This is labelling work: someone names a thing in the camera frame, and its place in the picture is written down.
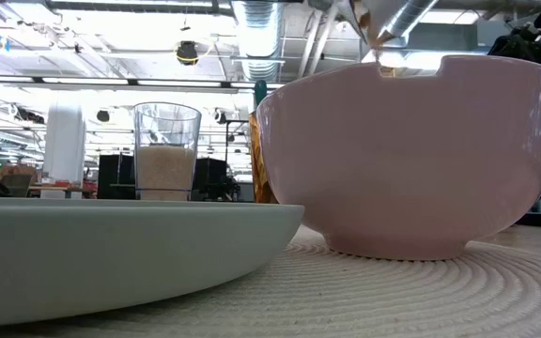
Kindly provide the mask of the pale pink bowl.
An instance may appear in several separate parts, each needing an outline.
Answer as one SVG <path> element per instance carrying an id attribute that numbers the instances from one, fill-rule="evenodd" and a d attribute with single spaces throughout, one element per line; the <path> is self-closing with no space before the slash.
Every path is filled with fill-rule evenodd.
<path id="1" fill-rule="evenodd" d="M 286 84 L 257 108 L 276 199 L 338 252 L 442 260 L 541 195 L 541 65 L 450 55 L 429 75 L 360 63 Z"/>

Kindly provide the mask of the black ceiling device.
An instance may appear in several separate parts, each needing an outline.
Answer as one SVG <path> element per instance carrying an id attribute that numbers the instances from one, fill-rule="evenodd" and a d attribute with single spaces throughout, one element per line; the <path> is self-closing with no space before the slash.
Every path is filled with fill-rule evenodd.
<path id="1" fill-rule="evenodd" d="M 176 59 L 183 66 L 194 66 L 199 60 L 196 43 L 192 40 L 183 40 L 176 48 Z"/>

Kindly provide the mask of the brown cereal flakes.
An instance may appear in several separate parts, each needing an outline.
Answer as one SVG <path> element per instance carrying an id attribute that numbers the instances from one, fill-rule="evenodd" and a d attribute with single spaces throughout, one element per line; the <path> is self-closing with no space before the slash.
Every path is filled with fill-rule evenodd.
<path id="1" fill-rule="evenodd" d="M 378 63 L 383 42 L 380 31 L 384 22 L 383 9 L 379 0 L 352 0 L 354 9 L 359 12 L 358 27 L 365 33 L 368 46 L 371 49 L 373 61 Z"/>

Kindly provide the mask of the cardboard box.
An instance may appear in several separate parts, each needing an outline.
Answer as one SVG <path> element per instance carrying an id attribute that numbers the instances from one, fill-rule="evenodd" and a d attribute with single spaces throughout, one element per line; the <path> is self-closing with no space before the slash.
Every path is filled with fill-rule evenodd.
<path id="1" fill-rule="evenodd" d="M 29 165 L 5 163 L 0 167 L 0 183 L 8 188 L 13 197 L 26 197 L 38 177 L 37 169 Z"/>

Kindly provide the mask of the corrugated silver duct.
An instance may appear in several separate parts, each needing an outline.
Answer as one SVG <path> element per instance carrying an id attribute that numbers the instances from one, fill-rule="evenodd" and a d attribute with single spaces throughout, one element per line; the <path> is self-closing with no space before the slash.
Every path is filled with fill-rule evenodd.
<path id="1" fill-rule="evenodd" d="M 278 76 L 284 5 L 267 0 L 231 0 L 238 24 L 243 73 L 249 81 L 274 82 Z"/>

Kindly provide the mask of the pale blue-grey plate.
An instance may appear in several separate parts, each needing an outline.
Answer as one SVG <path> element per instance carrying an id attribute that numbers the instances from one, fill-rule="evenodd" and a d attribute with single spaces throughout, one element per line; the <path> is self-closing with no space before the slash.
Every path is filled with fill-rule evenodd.
<path id="1" fill-rule="evenodd" d="M 275 258 L 301 206 L 0 198 L 0 326 L 166 300 Z"/>

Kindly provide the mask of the round white woven placemat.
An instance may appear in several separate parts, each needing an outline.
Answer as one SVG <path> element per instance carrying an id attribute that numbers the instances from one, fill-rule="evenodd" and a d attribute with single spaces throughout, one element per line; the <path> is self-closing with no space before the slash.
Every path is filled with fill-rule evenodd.
<path id="1" fill-rule="evenodd" d="M 451 260 L 377 260 L 301 230 L 235 281 L 0 338 L 541 338 L 541 254 L 474 242 Z"/>

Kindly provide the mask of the white column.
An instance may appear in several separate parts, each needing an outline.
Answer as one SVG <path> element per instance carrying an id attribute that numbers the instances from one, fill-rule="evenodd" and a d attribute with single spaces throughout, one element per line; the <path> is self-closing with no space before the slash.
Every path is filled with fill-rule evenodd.
<path id="1" fill-rule="evenodd" d="M 66 183 L 70 188 L 82 188 L 86 126 L 81 104 L 54 101 L 49 107 L 46 127 L 41 183 L 53 186 Z"/>

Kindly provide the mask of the black cabinet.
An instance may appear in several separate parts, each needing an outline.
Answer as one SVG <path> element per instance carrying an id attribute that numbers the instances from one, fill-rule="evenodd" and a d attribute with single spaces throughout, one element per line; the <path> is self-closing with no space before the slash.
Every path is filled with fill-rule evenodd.
<path id="1" fill-rule="evenodd" d="M 101 155 L 98 173 L 98 199 L 136 198 L 133 156 Z"/>

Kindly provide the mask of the clear glass with white filling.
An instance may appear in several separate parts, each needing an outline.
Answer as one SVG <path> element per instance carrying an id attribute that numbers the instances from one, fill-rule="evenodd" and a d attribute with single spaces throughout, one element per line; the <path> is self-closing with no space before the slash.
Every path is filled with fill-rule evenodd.
<path id="1" fill-rule="evenodd" d="M 189 106 L 153 101 L 135 105 L 133 117 L 137 198 L 189 200 L 201 113 Z"/>

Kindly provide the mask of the black machine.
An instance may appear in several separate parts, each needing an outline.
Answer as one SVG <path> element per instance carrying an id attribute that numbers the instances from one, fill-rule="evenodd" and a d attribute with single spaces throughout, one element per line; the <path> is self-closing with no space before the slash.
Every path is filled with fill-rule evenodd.
<path id="1" fill-rule="evenodd" d="M 198 202 L 237 202 L 240 185 L 227 174 L 226 161 L 211 158 L 196 160 L 191 200 Z"/>

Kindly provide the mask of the smooth silver duct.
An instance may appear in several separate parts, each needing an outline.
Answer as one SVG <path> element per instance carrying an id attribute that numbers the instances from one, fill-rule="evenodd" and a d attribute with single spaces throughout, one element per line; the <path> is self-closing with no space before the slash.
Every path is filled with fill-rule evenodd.
<path id="1" fill-rule="evenodd" d="M 395 5 L 379 31 L 379 42 L 387 47 L 406 47 L 410 32 L 439 0 L 388 0 Z"/>

